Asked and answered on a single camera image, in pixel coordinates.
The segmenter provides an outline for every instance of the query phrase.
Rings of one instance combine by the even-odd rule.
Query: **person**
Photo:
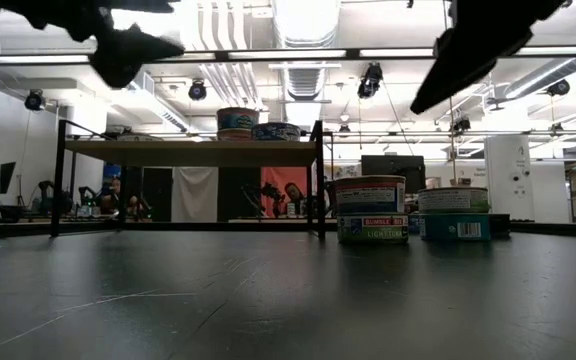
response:
[[[286,186],[284,186],[284,191],[286,192],[286,195],[288,195],[288,199],[290,199],[289,202],[295,204],[295,213],[300,215],[302,213],[302,200],[305,199],[304,194],[299,190],[297,184],[292,182],[287,183]]]
[[[284,191],[290,198],[291,203],[298,204],[301,200],[304,199],[304,194],[301,193],[301,190],[299,190],[299,187],[295,183],[286,184]]]
[[[102,214],[113,214],[117,211],[119,206],[119,196],[121,194],[121,180],[115,177],[110,182],[109,187],[104,187],[101,190],[101,213]],[[127,213],[131,214],[137,210],[137,199],[134,195],[129,195]]]

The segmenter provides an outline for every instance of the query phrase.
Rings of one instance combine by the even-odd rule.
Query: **black table surface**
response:
[[[576,238],[0,240],[0,359],[576,359]]]

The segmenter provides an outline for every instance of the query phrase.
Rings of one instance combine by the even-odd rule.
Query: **door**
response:
[[[144,168],[144,200],[152,208],[152,221],[170,222],[172,169]]]

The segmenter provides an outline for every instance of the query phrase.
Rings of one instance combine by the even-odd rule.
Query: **red backdrop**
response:
[[[286,204],[290,202],[288,194],[286,194],[286,185],[293,183],[297,185],[301,193],[306,196],[306,168],[303,167],[281,167],[281,168],[262,168],[261,169],[261,186],[263,187],[266,182],[275,185],[282,195],[286,195],[284,204],[281,207],[281,213],[286,214]],[[261,203],[266,208],[266,215],[274,217],[272,213],[272,199],[262,196]]]

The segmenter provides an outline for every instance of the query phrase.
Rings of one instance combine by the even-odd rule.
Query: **computer monitor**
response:
[[[426,166],[423,156],[363,155],[362,175],[399,175],[406,178],[406,194],[426,188]]]
[[[6,194],[8,192],[8,187],[12,180],[12,174],[15,171],[15,164],[15,162],[1,164],[0,194]]]

